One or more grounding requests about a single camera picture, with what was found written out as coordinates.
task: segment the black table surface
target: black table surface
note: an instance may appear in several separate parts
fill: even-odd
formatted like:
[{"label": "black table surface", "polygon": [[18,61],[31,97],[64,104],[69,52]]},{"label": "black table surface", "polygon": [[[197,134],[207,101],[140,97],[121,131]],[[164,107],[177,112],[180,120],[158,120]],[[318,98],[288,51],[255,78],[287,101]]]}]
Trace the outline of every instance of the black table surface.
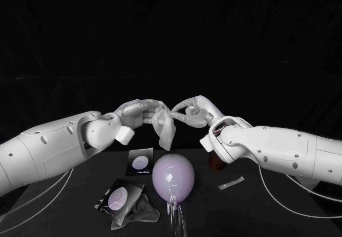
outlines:
[{"label": "black table surface", "polygon": [[[219,171],[207,165],[209,154],[203,149],[173,150],[183,155],[194,169],[194,185],[184,200],[184,218],[189,237],[219,236],[342,236],[329,219],[303,217],[288,212],[269,197],[258,173],[256,164],[246,158],[238,159]],[[154,151],[154,162],[165,151]],[[102,152],[75,167],[69,182],[39,215],[1,237],[158,237],[167,234],[167,203],[153,188],[151,175],[125,176],[128,152]],[[272,171],[262,170],[264,180],[278,201],[292,210],[308,215],[324,216],[308,193]],[[243,177],[243,181],[222,191],[217,186]],[[142,193],[160,212],[155,223],[134,222],[111,231],[109,217],[93,208],[108,187],[119,178],[132,184],[145,184]],[[34,194],[39,183],[31,184],[18,203]],[[47,192],[27,211],[8,215],[1,225],[13,226],[24,215],[31,216],[44,207],[62,187]]]}]

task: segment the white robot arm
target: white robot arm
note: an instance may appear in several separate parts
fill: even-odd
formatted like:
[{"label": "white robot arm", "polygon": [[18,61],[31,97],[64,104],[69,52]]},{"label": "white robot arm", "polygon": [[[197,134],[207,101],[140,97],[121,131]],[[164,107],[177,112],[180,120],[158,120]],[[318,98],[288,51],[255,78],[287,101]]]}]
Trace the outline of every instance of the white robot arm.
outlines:
[{"label": "white robot arm", "polygon": [[[178,109],[193,106],[194,101],[204,101],[207,113],[217,111],[203,96],[194,98],[187,99],[187,103],[180,102],[171,110],[171,117],[187,124],[199,121],[199,116],[203,120],[207,118],[203,113],[176,113]],[[217,115],[210,121],[215,122],[209,123],[209,133],[200,144],[207,152],[216,152],[223,162],[232,163],[245,157],[262,168],[292,175],[301,183],[313,180],[342,185],[342,141],[285,128],[252,127],[238,117]]]},{"label": "white robot arm", "polygon": [[155,100],[132,100],[112,113],[89,111],[21,132],[0,145],[0,196],[63,174],[114,140],[127,145],[157,106]]}]

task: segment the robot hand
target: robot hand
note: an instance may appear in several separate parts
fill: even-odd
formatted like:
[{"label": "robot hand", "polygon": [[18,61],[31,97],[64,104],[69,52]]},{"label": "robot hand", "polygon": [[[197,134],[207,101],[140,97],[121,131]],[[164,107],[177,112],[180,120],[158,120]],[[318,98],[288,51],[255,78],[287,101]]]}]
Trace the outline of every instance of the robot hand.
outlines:
[{"label": "robot hand", "polygon": [[[184,107],[186,115],[177,113]],[[204,127],[206,125],[210,126],[216,120],[225,116],[213,103],[202,95],[183,100],[170,112],[170,116],[174,119],[196,128]]]},{"label": "robot hand", "polygon": [[114,113],[118,115],[122,125],[135,129],[144,123],[151,123],[158,105],[158,101],[153,99],[132,100],[121,104]]}]

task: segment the cable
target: cable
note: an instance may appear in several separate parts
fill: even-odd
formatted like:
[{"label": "cable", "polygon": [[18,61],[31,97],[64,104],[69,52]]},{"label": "cable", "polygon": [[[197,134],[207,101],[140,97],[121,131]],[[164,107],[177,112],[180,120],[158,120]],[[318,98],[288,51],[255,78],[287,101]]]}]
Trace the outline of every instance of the cable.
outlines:
[{"label": "cable", "polygon": [[[261,180],[262,180],[262,184],[265,186],[265,182],[264,182],[264,178],[262,178],[262,174],[261,174],[261,167],[258,166],[258,170],[259,170],[259,176],[261,176]],[[336,218],[342,218],[342,216],[310,216],[310,215],[305,215],[305,214],[301,214],[292,210],[290,210],[279,202],[278,200],[272,197],[274,201],[278,203],[278,205],[285,209],[288,210],[290,212],[292,212],[294,214],[300,215],[300,216],[305,216],[305,217],[311,217],[311,218],[318,218],[318,219],[336,219]]]},{"label": "cable", "polygon": [[62,180],[62,178],[64,177],[66,173],[69,172],[69,170],[64,172],[63,176],[59,178],[59,180],[53,183],[53,185],[31,199],[28,200],[24,204],[21,204],[17,208],[14,208],[13,210],[10,210],[4,215],[0,216],[4,217],[8,214],[11,214],[14,211],[17,211],[23,206],[26,206],[28,203],[31,203],[59,183],[59,181]]},{"label": "cable", "polygon": [[311,194],[314,194],[314,195],[320,196],[321,198],[326,198],[326,199],[329,199],[329,200],[331,200],[331,201],[342,202],[342,200],[334,199],[334,198],[327,197],[327,196],[323,196],[323,195],[317,194],[316,192],[310,191],[300,183],[297,183],[297,182],[294,181],[294,179],[292,179],[288,175],[285,175],[285,176],[287,176],[288,179],[295,183],[295,185],[300,186],[300,187],[301,187],[305,191],[308,191]]},{"label": "cable", "polygon": [[[44,206],[44,208],[51,204],[51,202],[53,202],[54,199],[57,198],[57,196],[59,196],[59,194],[60,194],[60,192],[62,192],[62,190],[63,190],[63,188],[64,188],[64,186],[66,186],[66,183],[67,183],[67,181],[69,181],[69,177],[67,177],[67,179],[66,179],[66,182],[64,182],[64,184],[63,184],[63,186],[62,186],[62,189],[60,189],[59,193],[56,194],[54,198],[51,199],[51,201],[50,201],[50,202],[47,203],[47,205]],[[0,235],[1,235],[2,233],[5,233],[7,231],[13,230],[13,229],[14,229],[15,227],[18,227],[21,224],[24,224],[24,223],[44,210],[44,208],[43,208],[26,221],[23,221],[20,224],[17,224],[15,226],[13,226],[13,227],[11,227],[10,229],[7,229],[5,231],[0,232]]]}]

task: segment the lavender egg-shaped object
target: lavender egg-shaped object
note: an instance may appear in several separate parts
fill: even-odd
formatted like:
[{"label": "lavender egg-shaped object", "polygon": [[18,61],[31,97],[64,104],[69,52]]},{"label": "lavender egg-shaped object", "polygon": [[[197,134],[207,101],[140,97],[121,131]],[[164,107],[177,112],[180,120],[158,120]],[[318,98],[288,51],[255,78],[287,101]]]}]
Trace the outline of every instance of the lavender egg-shaped object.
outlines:
[{"label": "lavender egg-shaped object", "polygon": [[167,154],[154,164],[151,180],[160,197],[180,203],[191,190],[194,173],[190,161],[178,154]]}]

